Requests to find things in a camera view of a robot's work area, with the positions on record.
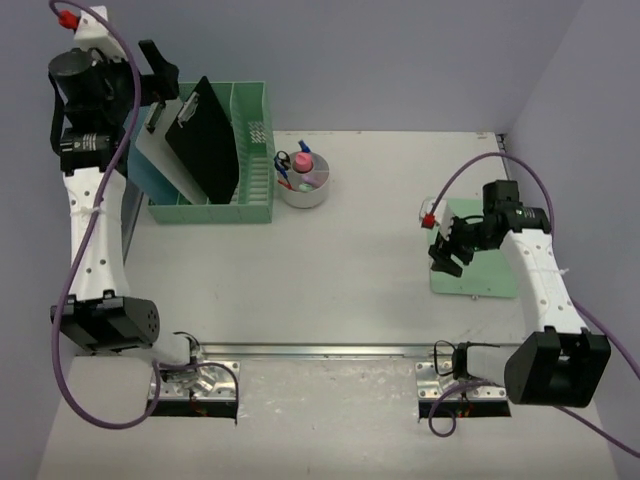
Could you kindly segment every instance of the pen holder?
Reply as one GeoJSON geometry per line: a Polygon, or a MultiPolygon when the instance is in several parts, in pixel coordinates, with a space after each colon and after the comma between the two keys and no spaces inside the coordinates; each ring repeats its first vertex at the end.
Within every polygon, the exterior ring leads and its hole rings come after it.
{"type": "MultiPolygon", "coordinates": [[[[300,152],[291,154],[291,158],[300,152]]],[[[277,184],[280,197],[295,208],[313,208],[321,204],[329,196],[329,164],[317,153],[311,153],[313,168],[307,173],[298,173],[293,169],[287,171],[293,190],[281,183],[277,184]],[[301,191],[301,186],[310,185],[312,190],[301,191]]]]}

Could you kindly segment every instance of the metal bracket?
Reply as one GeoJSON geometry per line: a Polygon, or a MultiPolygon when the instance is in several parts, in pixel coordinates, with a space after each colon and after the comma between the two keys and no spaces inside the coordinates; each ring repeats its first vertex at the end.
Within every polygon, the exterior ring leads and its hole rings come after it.
{"type": "MultiPolygon", "coordinates": [[[[451,371],[451,356],[438,355],[438,371],[451,371]]],[[[452,376],[440,376],[436,373],[433,360],[418,362],[415,365],[416,384],[420,418],[427,418],[431,405],[445,390],[458,384],[452,376]]],[[[505,417],[511,416],[507,394],[502,387],[479,387],[466,393],[466,399],[461,394],[451,395],[442,402],[435,417],[449,417],[455,413],[462,402],[471,405],[470,417],[505,417]]]]}
{"type": "MultiPolygon", "coordinates": [[[[240,380],[238,360],[207,358],[230,368],[240,380]]],[[[153,416],[161,417],[225,417],[236,418],[237,391],[232,376],[226,370],[211,367],[198,368],[191,381],[162,381],[160,401],[153,416]]],[[[147,404],[156,389],[155,376],[151,378],[147,404]]]]}

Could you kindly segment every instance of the green mat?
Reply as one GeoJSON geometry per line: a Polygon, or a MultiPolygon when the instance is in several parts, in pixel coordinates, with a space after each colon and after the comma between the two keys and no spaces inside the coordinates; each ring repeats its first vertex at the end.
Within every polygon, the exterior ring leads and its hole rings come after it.
{"type": "MultiPolygon", "coordinates": [[[[447,199],[447,203],[459,217],[482,215],[481,200],[452,198],[447,199]]],[[[437,233],[435,229],[428,231],[429,245],[435,241],[437,233]]],[[[431,270],[429,272],[431,290],[435,293],[501,298],[518,296],[516,279],[504,255],[498,250],[476,252],[471,264],[464,267],[461,278],[442,272],[432,272],[431,270]]]]}

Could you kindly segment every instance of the wall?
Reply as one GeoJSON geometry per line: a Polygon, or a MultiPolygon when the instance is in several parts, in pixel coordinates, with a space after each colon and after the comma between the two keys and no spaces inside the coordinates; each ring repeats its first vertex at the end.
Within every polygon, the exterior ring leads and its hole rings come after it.
{"type": "MultiPolygon", "coordinates": [[[[49,146],[47,80],[49,59],[69,37],[44,3],[13,2],[0,28],[0,466],[3,478],[16,480],[35,477],[58,406],[49,306],[70,255],[66,193],[49,146]]],[[[71,347],[65,342],[62,349],[66,370],[71,347]]]]}
{"type": "MultiPolygon", "coordinates": [[[[557,208],[556,252],[576,298],[640,356],[640,3],[588,0],[509,135],[557,208]]],[[[525,196],[538,199],[521,174],[525,196]]],[[[640,386],[616,354],[597,393],[605,429],[640,447],[640,386]]],[[[640,464],[613,449],[623,478],[640,464]]]]}
{"type": "Polygon", "coordinates": [[[156,40],[185,80],[267,80],[276,129],[498,132],[581,3],[107,2],[126,38],[156,40]]]}

